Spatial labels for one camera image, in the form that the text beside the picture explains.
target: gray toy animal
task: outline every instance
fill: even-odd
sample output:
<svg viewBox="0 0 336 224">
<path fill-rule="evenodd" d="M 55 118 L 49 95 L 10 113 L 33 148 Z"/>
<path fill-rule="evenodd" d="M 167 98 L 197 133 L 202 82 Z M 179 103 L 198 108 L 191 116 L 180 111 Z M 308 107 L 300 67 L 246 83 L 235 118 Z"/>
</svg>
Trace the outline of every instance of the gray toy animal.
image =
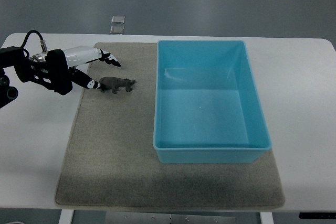
<svg viewBox="0 0 336 224">
<path fill-rule="evenodd" d="M 117 93 L 117 90 L 119 87 L 125 87 L 126 92 L 132 91 L 132 85 L 135 84 L 135 80 L 129 80 L 129 79 L 121 79 L 117 77 L 103 77 L 99 80 L 99 83 L 101 84 L 101 92 L 105 92 L 105 90 L 112 90 L 113 94 Z"/>
</svg>

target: gray carpet mat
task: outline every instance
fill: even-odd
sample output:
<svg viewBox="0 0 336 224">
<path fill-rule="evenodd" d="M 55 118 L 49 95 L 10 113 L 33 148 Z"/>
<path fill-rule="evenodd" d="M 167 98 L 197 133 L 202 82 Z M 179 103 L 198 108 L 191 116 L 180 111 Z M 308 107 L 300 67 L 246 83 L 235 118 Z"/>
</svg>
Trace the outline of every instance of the gray carpet mat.
<svg viewBox="0 0 336 224">
<path fill-rule="evenodd" d="M 250 164 L 162 164 L 153 148 L 156 44 L 98 43 L 121 68 L 91 63 L 89 75 L 135 79 L 129 93 L 84 90 L 55 204 L 115 211 L 258 210 L 284 194 L 271 151 Z"/>
</svg>

